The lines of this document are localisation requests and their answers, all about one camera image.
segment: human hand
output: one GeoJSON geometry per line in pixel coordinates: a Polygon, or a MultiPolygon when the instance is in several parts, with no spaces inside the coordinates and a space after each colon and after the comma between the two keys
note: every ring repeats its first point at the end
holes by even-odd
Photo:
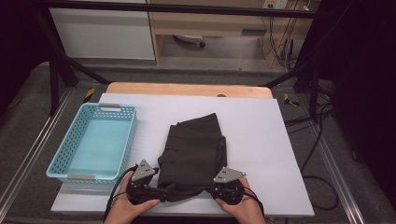
{"type": "MultiPolygon", "coordinates": [[[[245,187],[245,190],[250,189],[246,178],[242,177],[239,180],[242,186],[245,187]]],[[[229,205],[222,199],[216,199],[216,202],[224,212],[235,217],[240,224],[265,224],[259,204],[247,195],[244,195],[241,202],[236,205],[229,205]]]]}
{"type": "Polygon", "coordinates": [[[134,172],[130,172],[122,180],[122,184],[119,190],[119,194],[111,206],[110,212],[105,220],[105,224],[130,224],[136,217],[140,214],[147,212],[149,209],[153,208],[155,205],[160,203],[160,200],[150,200],[138,205],[134,205],[129,202],[126,193],[126,188],[129,184],[134,172]]]}

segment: folded black cloth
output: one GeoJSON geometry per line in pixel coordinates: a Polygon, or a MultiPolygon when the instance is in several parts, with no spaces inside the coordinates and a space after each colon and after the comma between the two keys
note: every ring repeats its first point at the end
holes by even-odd
{"type": "Polygon", "coordinates": [[[172,189],[166,201],[177,202],[213,189],[213,178],[227,166],[226,139],[215,113],[171,125],[158,158],[158,188],[172,189]]]}

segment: black cable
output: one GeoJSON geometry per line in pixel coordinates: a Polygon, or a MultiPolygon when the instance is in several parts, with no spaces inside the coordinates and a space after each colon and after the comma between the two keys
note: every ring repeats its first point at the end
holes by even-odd
{"type": "MultiPolygon", "coordinates": [[[[297,6],[298,6],[298,3],[299,3],[299,1],[300,0],[297,0],[296,2],[295,2],[295,4],[294,4],[294,9],[293,10],[296,10],[296,8],[297,8],[297,6]]],[[[295,27],[295,24],[297,23],[297,20],[298,20],[298,18],[295,18],[293,21],[292,21],[292,23],[291,23],[291,29],[290,29],[290,31],[289,31],[289,34],[288,34],[288,36],[286,37],[286,40],[289,42],[290,41],[290,37],[291,37],[291,34],[293,33],[293,30],[294,30],[294,27],[295,27]]],[[[289,71],[291,71],[292,69],[291,69],[291,64],[290,64],[290,62],[292,61],[292,58],[290,58],[290,56],[291,56],[291,54],[286,54],[286,59],[285,59],[285,66],[286,66],[286,70],[289,72],[289,71]]]]}
{"type": "MultiPolygon", "coordinates": [[[[327,110],[326,112],[324,112],[323,115],[322,115],[322,120],[325,120],[327,117],[329,117],[329,116],[333,113],[333,111],[334,111],[334,109],[332,108],[332,109],[329,109],[329,110],[327,110]]],[[[310,119],[311,119],[311,118],[305,118],[305,119],[302,119],[302,120],[296,120],[294,123],[286,125],[286,127],[289,128],[289,127],[291,127],[291,126],[300,124],[300,123],[302,123],[302,122],[304,122],[304,121],[307,121],[307,120],[310,120],[310,119]]],[[[303,129],[312,127],[312,126],[314,126],[314,125],[318,125],[318,123],[309,124],[309,125],[307,125],[307,126],[304,126],[303,128],[297,129],[297,130],[292,131],[292,132],[290,132],[290,133],[288,133],[288,134],[297,133],[297,132],[299,132],[299,131],[301,131],[301,130],[303,130],[303,129]]]]}
{"type": "Polygon", "coordinates": [[[250,198],[252,198],[254,201],[256,201],[256,203],[257,203],[257,204],[259,205],[259,207],[260,207],[260,210],[262,210],[262,216],[265,217],[265,215],[264,215],[264,206],[262,205],[262,202],[260,202],[260,200],[259,200],[256,196],[251,195],[251,194],[249,194],[249,193],[244,192],[244,195],[247,195],[248,197],[250,197],[250,198]]]}
{"type": "Polygon", "coordinates": [[[320,181],[326,183],[332,189],[332,191],[334,192],[335,203],[332,206],[323,207],[323,206],[319,206],[319,205],[311,202],[314,207],[316,207],[318,209],[321,209],[321,210],[330,211],[330,210],[333,210],[334,208],[336,208],[338,206],[338,204],[340,203],[340,199],[338,197],[337,191],[335,190],[334,186],[329,181],[327,181],[327,180],[325,180],[325,179],[323,179],[321,177],[315,176],[315,175],[303,175],[303,179],[317,179],[317,180],[320,180],[320,181]]]}
{"type": "Polygon", "coordinates": [[[290,37],[291,37],[291,34],[293,33],[293,30],[294,30],[294,27],[295,27],[295,24],[296,24],[297,20],[298,20],[298,18],[295,18],[291,22],[291,26],[290,26],[291,28],[289,28],[288,36],[286,36],[286,43],[285,43],[285,46],[284,46],[284,48],[282,50],[283,51],[283,56],[285,57],[283,59],[284,64],[285,64],[284,66],[286,67],[288,72],[291,70],[291,67],[290,67],[290,61],[291,61],[291,59],[290,59],[290,48],[292,48],[292,45],[289,44],[289,42],[292,43],[292,40],[290,40],[290,37]]]}
{"type": "MultiPolygon", "coordinates": [[[[309,154],[308,154],[308,157],[305,159],[302,168],[300,169],[301,174],[303,173],[303,171],[304,171],[304,169],[305,169],[305,166],[307,165],[308,161],[311,159],[311,157],[312,157],[312,155],[313,155],[313,153],[314,153],[314,151],[315,151],[315,148],[317,147],[318,141],[320,140],[320,137],[321,137],[321,134],[322,134],[322,130],[323,130],[323,120],[324,120],[323,114],[325,114],[323,111],[324,111],[324,109],[325,109],[327,106],[329,106],[329,105],[331,105],[331,104],[328,103],[328,104],[323,105],[323,107],[322,107],[321,110],[320,110],[320,114],[319,114],[319,123],[318,123],[318,125],[319,125],[318,137],[317,137],[317,139],[316,139],[314,145],[312,146],[312,148],[311,148],[311,150],[310,150],[310,152],[309,152],[309,154]]],[[[323,206],[319,206],[319,205],[317,205],[317,204],[311,202],[312,205],[313,205],[314,207],[316,207],[316,208],[318,208],[318,209],[321,209],[321,210],[333,210],[334,208],[336,208],[336,207],[338,206],[338,204],[339,204],[339,197],[338,197],[337,191],[335,190],[334,186],[333,186],[330,182],[328,182],[327,180],[325,180],[325,179],[323,179],[323,178],[321,178],[321,177],[318,177],[318,176],[314,176],[314,175],[303,175],[303,179],[307,179],[307,178],[312,178],[312,179],[320,180],[320,181],[326,183],[326,184],[332,189],[332,191],[334,192],[334,195],[335,195],[335,203],[334,203],[334,205],[332,205],[332,206],[330,206],[330,207],[323,207],[323,206]]]]}
{"type": "Polygon", "coordinates": [[[120,175],[120,178],[117,180],[117,183],[114,185],[114,188],[113,188],[113,190],[112,190],[111,193],[110,193],[110,197],[108,198],[107,205],[106,205],[105,215],[104,215],[104,217],[103,217],[103,221],[106,220],[106,218],[107,218],[107,216],[108,216],[108,213],[110,212],[111,205],[113,204],[114,198],[117,197],[117,196],[119,195],[119,194],[118,194],[118,195],[116,195],[116,196],[113,197],[113,195],[114,195],[114,193],[116,192],[116,189],[117,189],[117,187],[119,186],[121,180],[122,180],[122,179],[126,176],[126,174],[128,174],[130,171],[135,171],[136,168],[137,168],[137,165],[134,166],[134,167],[131,167],[131,168],[127,169],[126,171],[124,171],[124,173],[122,173],[122,174],[120,175]]]}
{"type": "Polygon", "coordinates": [[[114,200],[115,198],[119,197],[119,196],[122,195],[122,194],[126,194],[127,192],[128,192],[128,190],[127,190],[127,191],[124,191],[124,192],[122,192],[122,193],[118,193],[118,194],[114,195],[114,196],[113,196],[113,200],[114,200]]]}
{"type": "MultiPolygon", "coordinates": [[[[298,2],[299,2],[299,0],[297,0],[296,4],[294,6],[294,9],[297,7],[298,2]]],[[[289,30],[288,36],[286,37],[287,40],[290,39],[290,37],[291,37],[291,33],[294,30],[294,27],[295,27],[295,24],[297,22],[297,19],[298,18],[295,18],[292,21],[292,23],[291,23],[291,26],[290,26],[291,29],[289,30]]],[[[274,27],[274,17],[270,17],[270,44],[271,44],[271,48],[272,48],[272,50],[275,53],[277,62],[282,67],[285,67],[285,68],[288,69],[287,60],[286,60],[287,59],[287,52],[286,52],[285,48],[283,48],[282,51],[280,52],[280,57],[279,57],[278,48],[281,48],[282,45],[276,46],[276,43],[275,43],[275,40],[274,40],[274,37],[273,37],[273,27],[274,27]]]]}
{"type": "MultiPolygon", "coordinates": [[[[264,0],[262,0],[260,7],[262,7],[263,5],[264,5],[264,0]]],[[[264,28],[264,31],[266,31],[267,29],[265,28],[264,17],[262,17],[262,26],[264,28]]],[[[262,35],[262,46],[264,45],[264,36],[265,36],[265,34],[262,35]]]]}
{"type": "Polygon", "coordinates": [[[249,190],[255,197],[257,197],[256,193],[255,193],[252,189],[247,188],[247,187],[245,187],[245,186],[244,186],[244,189],[249,190]]]}
{"type": "MultiPolygon", "coordinates": [[[[330,104],[330,103],[320,105],[320,106],[318,106],[317,109],[321,108],[322,106],[327,106],[327,105],[329,105],[329,104],[330,104]]],[[[328,110],[328,111],[322,113],[322,116],[323,116],[324,118],[327,118],[332,112],[333,112],[333,109],[330,109],[330,110],[328,110]]],[[[312,119],[312,118],[311,118],[308,114],[306,114],[306,115],[300,116],[300,117],[297,118],[297,119],[285,120],[284,123],[285,123],[286,127],[291,127],[291,126],[293,126],[293,125],[300,124],[300,123],[302,123],[302,122],[309,121],[309,120],[311,120],[311,119],[312,119]]]]}
{"type": "Polygon", "coordinates": [[[326,108],[326,106],[328,106],[328,105],[323,106],[322,109],[321,109],[321,114],[320,114],[320,117],[319,117],[319,133],[318,133],[318,137],[317,137],[317,140],[315,141],[314,145],[312,146],[312,148],[311,148],[311,150],[310,150],[310,152],[308,154],[308,157],[305,159],[305,162],[303,163],[302,168],[300,169],[301,173],[303,173],[303,171],[305,169],[305,166],[308,164],[309,159],[311,159],[312,154],[314,153],[315,148],[317,147],[317,144],[318,144],[318,142],[320,140],[321,133],[323,131],[323,119],[322,119],[321,115],[323,113],[324,108],[326,108]]]}

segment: light blue plastic basket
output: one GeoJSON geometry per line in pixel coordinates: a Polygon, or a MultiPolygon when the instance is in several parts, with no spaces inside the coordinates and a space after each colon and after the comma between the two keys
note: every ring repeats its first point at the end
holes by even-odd
{"type": "Polygon", "coordinates": [[[133,105],[82,105],[47,176],[62,182],[114,184],[125,169],[136,124],[133,105]]]}

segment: white table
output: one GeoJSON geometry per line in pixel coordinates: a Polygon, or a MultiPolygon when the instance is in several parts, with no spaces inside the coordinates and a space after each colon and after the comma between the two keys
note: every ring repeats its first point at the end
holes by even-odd
{"type": "MultiPolygon", "coordinates": [[[[247,173],[268,217],[311,217],[303,179],[277,101],[260,98],[105,93],[101,103],[136,105],[137,129],[128,166],[145,159],[158,167],[169,126],[217,113],[227,138],[228,167],[247,173]]],[[[151,181],[156,186],[158,176],[151,181]]],[[[112,186],[63,183],[51,208],[64,214],[103,214],[112,186]]],[[[227,217],[206,192],[161,203],[146,216],[227,217]]]]}

